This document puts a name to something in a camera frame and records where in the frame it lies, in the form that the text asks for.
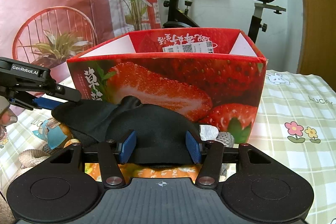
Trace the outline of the person's hand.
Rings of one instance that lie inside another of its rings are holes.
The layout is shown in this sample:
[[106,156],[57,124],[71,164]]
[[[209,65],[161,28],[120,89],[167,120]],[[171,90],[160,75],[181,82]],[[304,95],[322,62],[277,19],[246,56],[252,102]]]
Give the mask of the person's hand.
[[0,123],[1,123],[1,148],[6,144],[7,142],[7,130],[6,127],[9,125],[12,125],[17,122],[18,118],[13,113],[13,111],[10,109],[10,103],[7,99],[5,99],[3,96],[1,96],[1,102],[0,102]]

